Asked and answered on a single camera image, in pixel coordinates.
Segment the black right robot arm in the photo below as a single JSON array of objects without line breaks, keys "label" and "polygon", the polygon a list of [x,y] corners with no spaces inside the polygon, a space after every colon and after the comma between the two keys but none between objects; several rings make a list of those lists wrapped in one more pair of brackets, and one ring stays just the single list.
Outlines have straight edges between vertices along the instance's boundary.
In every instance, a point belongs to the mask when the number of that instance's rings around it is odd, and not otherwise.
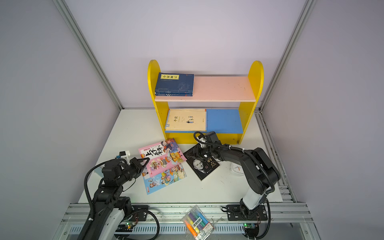
[{"label": "black right robot arm", "polygon": [[222,144],[215,132],[194,132],[193,136],[197,142],[195,158],[211,158],[242,167],[249,185],[246,195],[240,200],[240,212],[243,215],[267,202],[268,195],[275,191],[275,184],[281,179],[281,174],[263,149],[246,150]]}]

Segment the light blue thin book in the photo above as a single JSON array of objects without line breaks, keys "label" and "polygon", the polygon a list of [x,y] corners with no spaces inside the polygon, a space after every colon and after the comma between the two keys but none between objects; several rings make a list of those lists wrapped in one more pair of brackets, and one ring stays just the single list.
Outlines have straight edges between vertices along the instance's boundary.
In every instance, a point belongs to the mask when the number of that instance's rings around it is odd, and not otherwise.
[{"label": "light blue thin book", "polygon": [[147,195],[150,195],[187,177],[182,164],[175,165],[172,168],[155,175],[154,177],[150,177],[148,170],[145,169],[142,172],[142,176]]}]

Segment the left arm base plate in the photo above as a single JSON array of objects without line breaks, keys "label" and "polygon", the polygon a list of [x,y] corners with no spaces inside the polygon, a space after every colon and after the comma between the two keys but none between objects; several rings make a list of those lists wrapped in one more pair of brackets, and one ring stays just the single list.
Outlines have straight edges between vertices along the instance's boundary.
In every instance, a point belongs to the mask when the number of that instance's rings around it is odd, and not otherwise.
[{"label": "left arm base plate", "polygon": [[124,218],[122,222],[145,222],[147,219],[147,212],[149,205],[133,205],[122,208],[124,212]]}]

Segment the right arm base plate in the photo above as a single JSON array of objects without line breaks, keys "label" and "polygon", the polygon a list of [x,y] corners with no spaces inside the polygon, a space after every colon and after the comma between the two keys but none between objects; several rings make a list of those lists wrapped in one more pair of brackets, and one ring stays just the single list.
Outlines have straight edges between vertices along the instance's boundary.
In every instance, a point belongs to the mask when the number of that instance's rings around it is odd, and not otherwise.
[{"label": "right arm base plate", "polygon": [[268,212],[265,206],[260,205],[253,210],[248,210],[243,205],[226,205],[221,211],[227,215],[228,221],[266,221]]}]

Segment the cream book blue edge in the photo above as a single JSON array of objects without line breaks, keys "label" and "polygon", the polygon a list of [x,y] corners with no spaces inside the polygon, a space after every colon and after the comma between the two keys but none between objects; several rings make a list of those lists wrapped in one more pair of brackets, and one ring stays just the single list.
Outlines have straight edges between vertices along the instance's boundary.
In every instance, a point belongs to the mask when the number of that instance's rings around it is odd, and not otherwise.
[{"label": "cream book blue edge", "polygon": [[168,132],[205,131],[207,129],[206,109],[170,109],[165,124]]}]

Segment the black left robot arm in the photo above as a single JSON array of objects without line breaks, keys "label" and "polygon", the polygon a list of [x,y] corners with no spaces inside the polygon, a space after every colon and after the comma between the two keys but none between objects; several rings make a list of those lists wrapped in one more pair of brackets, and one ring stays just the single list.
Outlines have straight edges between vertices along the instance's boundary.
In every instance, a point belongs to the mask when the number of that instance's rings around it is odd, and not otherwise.
[{"label": "black left robot arm", "polygon": [[[131,217],[145,221],[147,214],[154,214],[147,205],[136,209],[129,197],[121,197],[123,185],[142,174],[149,158],[132,158],[129,162],[121,158],[105,161],[89,170],[84,179],[85,194],[90,206],[88,218],[78,237],[79,240],[111,239],[121,222]],[[88,178],[98,167],[103,166],[103,177],[99,187],[91,197]]]}]

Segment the dark blue book yellow label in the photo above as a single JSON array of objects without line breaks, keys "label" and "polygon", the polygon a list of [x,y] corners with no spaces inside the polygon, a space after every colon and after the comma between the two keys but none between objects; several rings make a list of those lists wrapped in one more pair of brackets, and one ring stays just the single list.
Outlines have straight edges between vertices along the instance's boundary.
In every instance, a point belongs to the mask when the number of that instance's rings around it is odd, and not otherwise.
[{"label": "dark blue book yellow label", "polygon": [[158,94],[156,97],[193,97],[193,94]]}]

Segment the pink children's book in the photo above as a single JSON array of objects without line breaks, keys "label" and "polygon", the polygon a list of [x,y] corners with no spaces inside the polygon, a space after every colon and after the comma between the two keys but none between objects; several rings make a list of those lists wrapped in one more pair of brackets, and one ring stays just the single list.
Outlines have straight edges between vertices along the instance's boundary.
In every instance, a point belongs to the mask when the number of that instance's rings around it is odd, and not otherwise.
[{"label": "pink children's book", "polygon": [[149,158],[146,173],[154,177],[187,159],[175,139],[168,139],[139,149],[142,158]]}]

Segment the dark blue bottom book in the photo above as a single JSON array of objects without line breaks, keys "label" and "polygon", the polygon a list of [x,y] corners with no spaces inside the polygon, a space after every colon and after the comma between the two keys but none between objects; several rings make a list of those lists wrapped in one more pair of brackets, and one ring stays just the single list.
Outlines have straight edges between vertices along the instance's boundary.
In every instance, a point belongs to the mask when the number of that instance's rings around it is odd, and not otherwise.
[{"label": "dark blue bottom book", "polygon": [[155,88],[156,93],[192,93],[194,74],[159,73]]}]

